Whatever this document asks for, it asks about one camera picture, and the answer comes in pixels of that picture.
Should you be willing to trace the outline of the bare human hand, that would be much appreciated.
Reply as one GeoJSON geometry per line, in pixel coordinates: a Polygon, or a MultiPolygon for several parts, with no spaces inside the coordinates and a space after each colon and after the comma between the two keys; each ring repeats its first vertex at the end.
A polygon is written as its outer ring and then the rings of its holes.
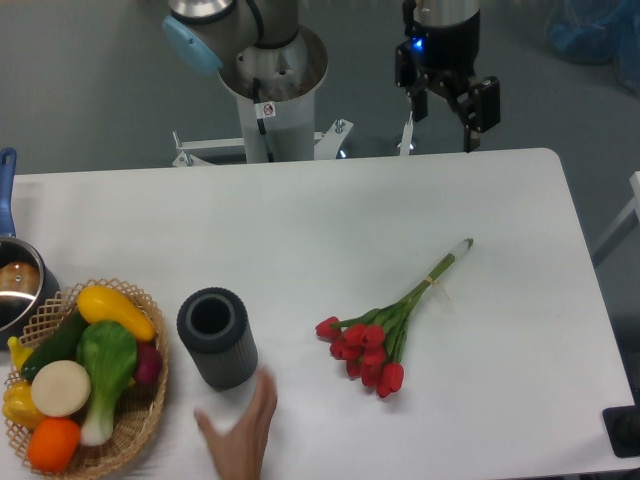
{"type": "Polygon", "coordinates": [[[194,411],[214,468],[220,479],[260,479],[272,418],[278,402],[274,376],[266,369],[257,372],[254,394],[243,415],[226,433],[220,433],[208,415],[194,411]]]}

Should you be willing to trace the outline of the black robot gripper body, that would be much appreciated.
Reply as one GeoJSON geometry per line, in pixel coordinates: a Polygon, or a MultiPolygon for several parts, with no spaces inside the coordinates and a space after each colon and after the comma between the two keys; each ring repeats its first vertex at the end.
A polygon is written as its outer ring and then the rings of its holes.
{"type": "Polygon", "coordinates": [[[476,78],[480,3],[404,1],[402,20],[406,40],[396,47],[396,85],[449,99],[466,93],[476,78]]]}

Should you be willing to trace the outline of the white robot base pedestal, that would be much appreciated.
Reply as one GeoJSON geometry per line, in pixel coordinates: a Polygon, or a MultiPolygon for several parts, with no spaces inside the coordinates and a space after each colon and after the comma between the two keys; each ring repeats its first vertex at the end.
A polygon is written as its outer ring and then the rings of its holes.
{"type": "Polygon", "coordinates": [[[315,129],[315,93],[296,99],[259,102],[238,95],[239,138],[181,141],[173,134],[174,167],[208,166],[242,156],[248,164],[345,159],[344,144],[354,124],[337,118],[324,131],[315,129]]]}

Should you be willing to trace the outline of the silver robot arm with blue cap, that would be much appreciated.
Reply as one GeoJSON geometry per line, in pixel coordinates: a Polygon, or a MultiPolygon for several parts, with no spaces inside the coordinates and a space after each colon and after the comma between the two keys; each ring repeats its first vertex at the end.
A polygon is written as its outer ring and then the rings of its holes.
{"type": "MultiPolygon", "coordinates": [[[[500,84],[479,79],[476,1],[404,1],[405,40],[394,53],[395,84],[411,123],[428,114],[428,95],[459,117],[465,152],[501,120],[500,84]]],[[[334,158],[315,138],[315,93],[328,70],[320,37],[299,22],[295,1],[172,1],[164,34],[183,61],[218,76],[235,96],[250,163],[334,158]]]]}

